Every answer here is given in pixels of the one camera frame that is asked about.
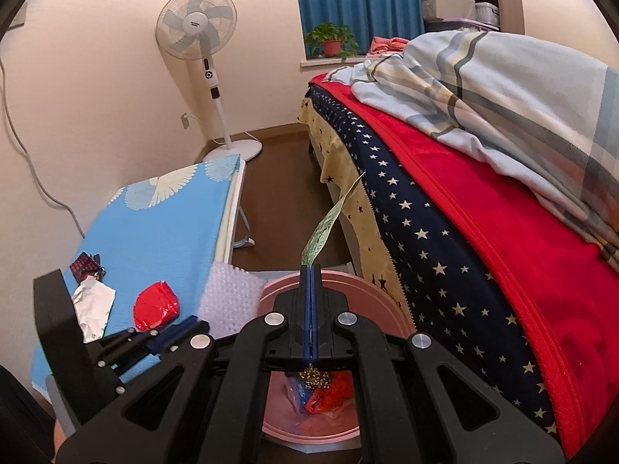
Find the fan motor hub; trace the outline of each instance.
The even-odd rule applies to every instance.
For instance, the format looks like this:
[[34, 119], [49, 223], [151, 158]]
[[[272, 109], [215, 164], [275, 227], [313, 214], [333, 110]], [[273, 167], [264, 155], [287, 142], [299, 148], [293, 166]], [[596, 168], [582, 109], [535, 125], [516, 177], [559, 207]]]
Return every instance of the fan motor hub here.
[[209, 18], [202, 12], [192, 12], [183, 19], [183, 31], [190, 36], [196, 36], [209, 25]]

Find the wall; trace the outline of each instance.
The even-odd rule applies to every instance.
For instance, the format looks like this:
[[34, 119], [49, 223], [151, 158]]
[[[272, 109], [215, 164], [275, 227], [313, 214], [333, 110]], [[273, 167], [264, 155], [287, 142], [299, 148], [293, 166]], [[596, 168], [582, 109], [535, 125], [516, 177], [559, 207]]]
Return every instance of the wall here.
[[[192, 94], [166, 63], [181, 86], [186, 69], [164, 60], [154, 38], [167, 1], [29, 0], [26, 25], [0, 44], [15, 126], [85, 229], [119, 187], [189, 165], [205, 144], [197, 125], [182, 129]], [[0, 126], [0, 363], [27, 383], [32, 280], [67, 266], [80, 237], [39, 196], [4, 117]]]
[[[238, 13], [234, 36], [214, 56], [231, 133], [296, 122], [307, 82], [332, 68], [303, 69], [298, 0], [232, 0]], [[196, 115], [213, 137], [221, 133], [199, 61], [189, 67]]]
[[566, 45], [619, 69], [619, 44], [593, 0], [522, 0], [525, 34]]

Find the gray cable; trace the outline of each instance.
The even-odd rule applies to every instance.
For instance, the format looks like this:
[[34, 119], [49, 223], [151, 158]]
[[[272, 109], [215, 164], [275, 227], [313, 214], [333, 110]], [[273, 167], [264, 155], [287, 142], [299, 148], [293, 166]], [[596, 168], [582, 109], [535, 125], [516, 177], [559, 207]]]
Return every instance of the gray cable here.
[[4, 69], [2, 58], [0, 58], [0, 69], [2, 70], [2, 103], [4, 104], [4, 113], [6, 113], [6, 118], [9, 121], [10, 131], [13, 132], [13, 136], [15, 136], [15, 140], [17, 141], [17, 144], [21, 147], [22, 151], [24, 152], [24, 158], [26, 159], [26, 162], [28, 162], [28, 167], [30, 168], [30, 172], [32, 173], [32, 177], [34, 178], [36, 185], [44, 193], [45, 197], [47, 197], [54, 204], [58, 204], [60, 207], [63, 207], [70, 213], [71, 218], [73, 218], [73, 221], [75, 222], [75, 226], [79, 230], [80, 235], [82, 236], [82, 238], [85, 238], [86, 235], [84, 234], [84, 231], [82, 230], [82, 226], [79, 224], [79, 221], [77, 220], [77, 217], [75, 213], [73, 212], [73, 209], [71, 209], [70, 206], [67, 206], [64, 202], [60, 202], [58, 199], [55, 199], [54, 197], [52, 197], [50, 193], [47, 190], [45, 190], [45, 187], [41, 183], [41, 180], [39, 179], [39, 176], [36, 173], [35, 164], [32, 163], [32, 158], [30, 158], [30, 153], [28, 153], [28, 150], [26, 149], [21, 139], [17, 135], [17, 131], [15, 130], [15, 126], [13, 125], [13, 121], [10, 118], [9, 105], [6, 102], [6, 70]]

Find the cardboard box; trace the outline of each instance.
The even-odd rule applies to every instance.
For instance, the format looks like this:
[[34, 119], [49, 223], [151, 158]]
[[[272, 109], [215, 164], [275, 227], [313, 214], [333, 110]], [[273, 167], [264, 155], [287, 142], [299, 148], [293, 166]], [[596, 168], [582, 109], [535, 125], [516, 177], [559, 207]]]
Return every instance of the cardboard box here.
[[422, 0], [424, 19], [475, 20], [475, 0]]

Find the folded pink towel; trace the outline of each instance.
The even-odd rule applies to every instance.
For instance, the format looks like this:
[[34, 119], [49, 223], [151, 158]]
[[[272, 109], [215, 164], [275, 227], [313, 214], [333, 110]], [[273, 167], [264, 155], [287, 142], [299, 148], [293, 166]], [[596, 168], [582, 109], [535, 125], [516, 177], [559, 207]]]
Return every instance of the folded pink towel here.
[[372, 43], [369, 46], [367, 57], [379, 57], [388, 52], [401, 52], [409, 42], [406, 38], [383, 38], [381, 36], [375, 36], [372, 39]]

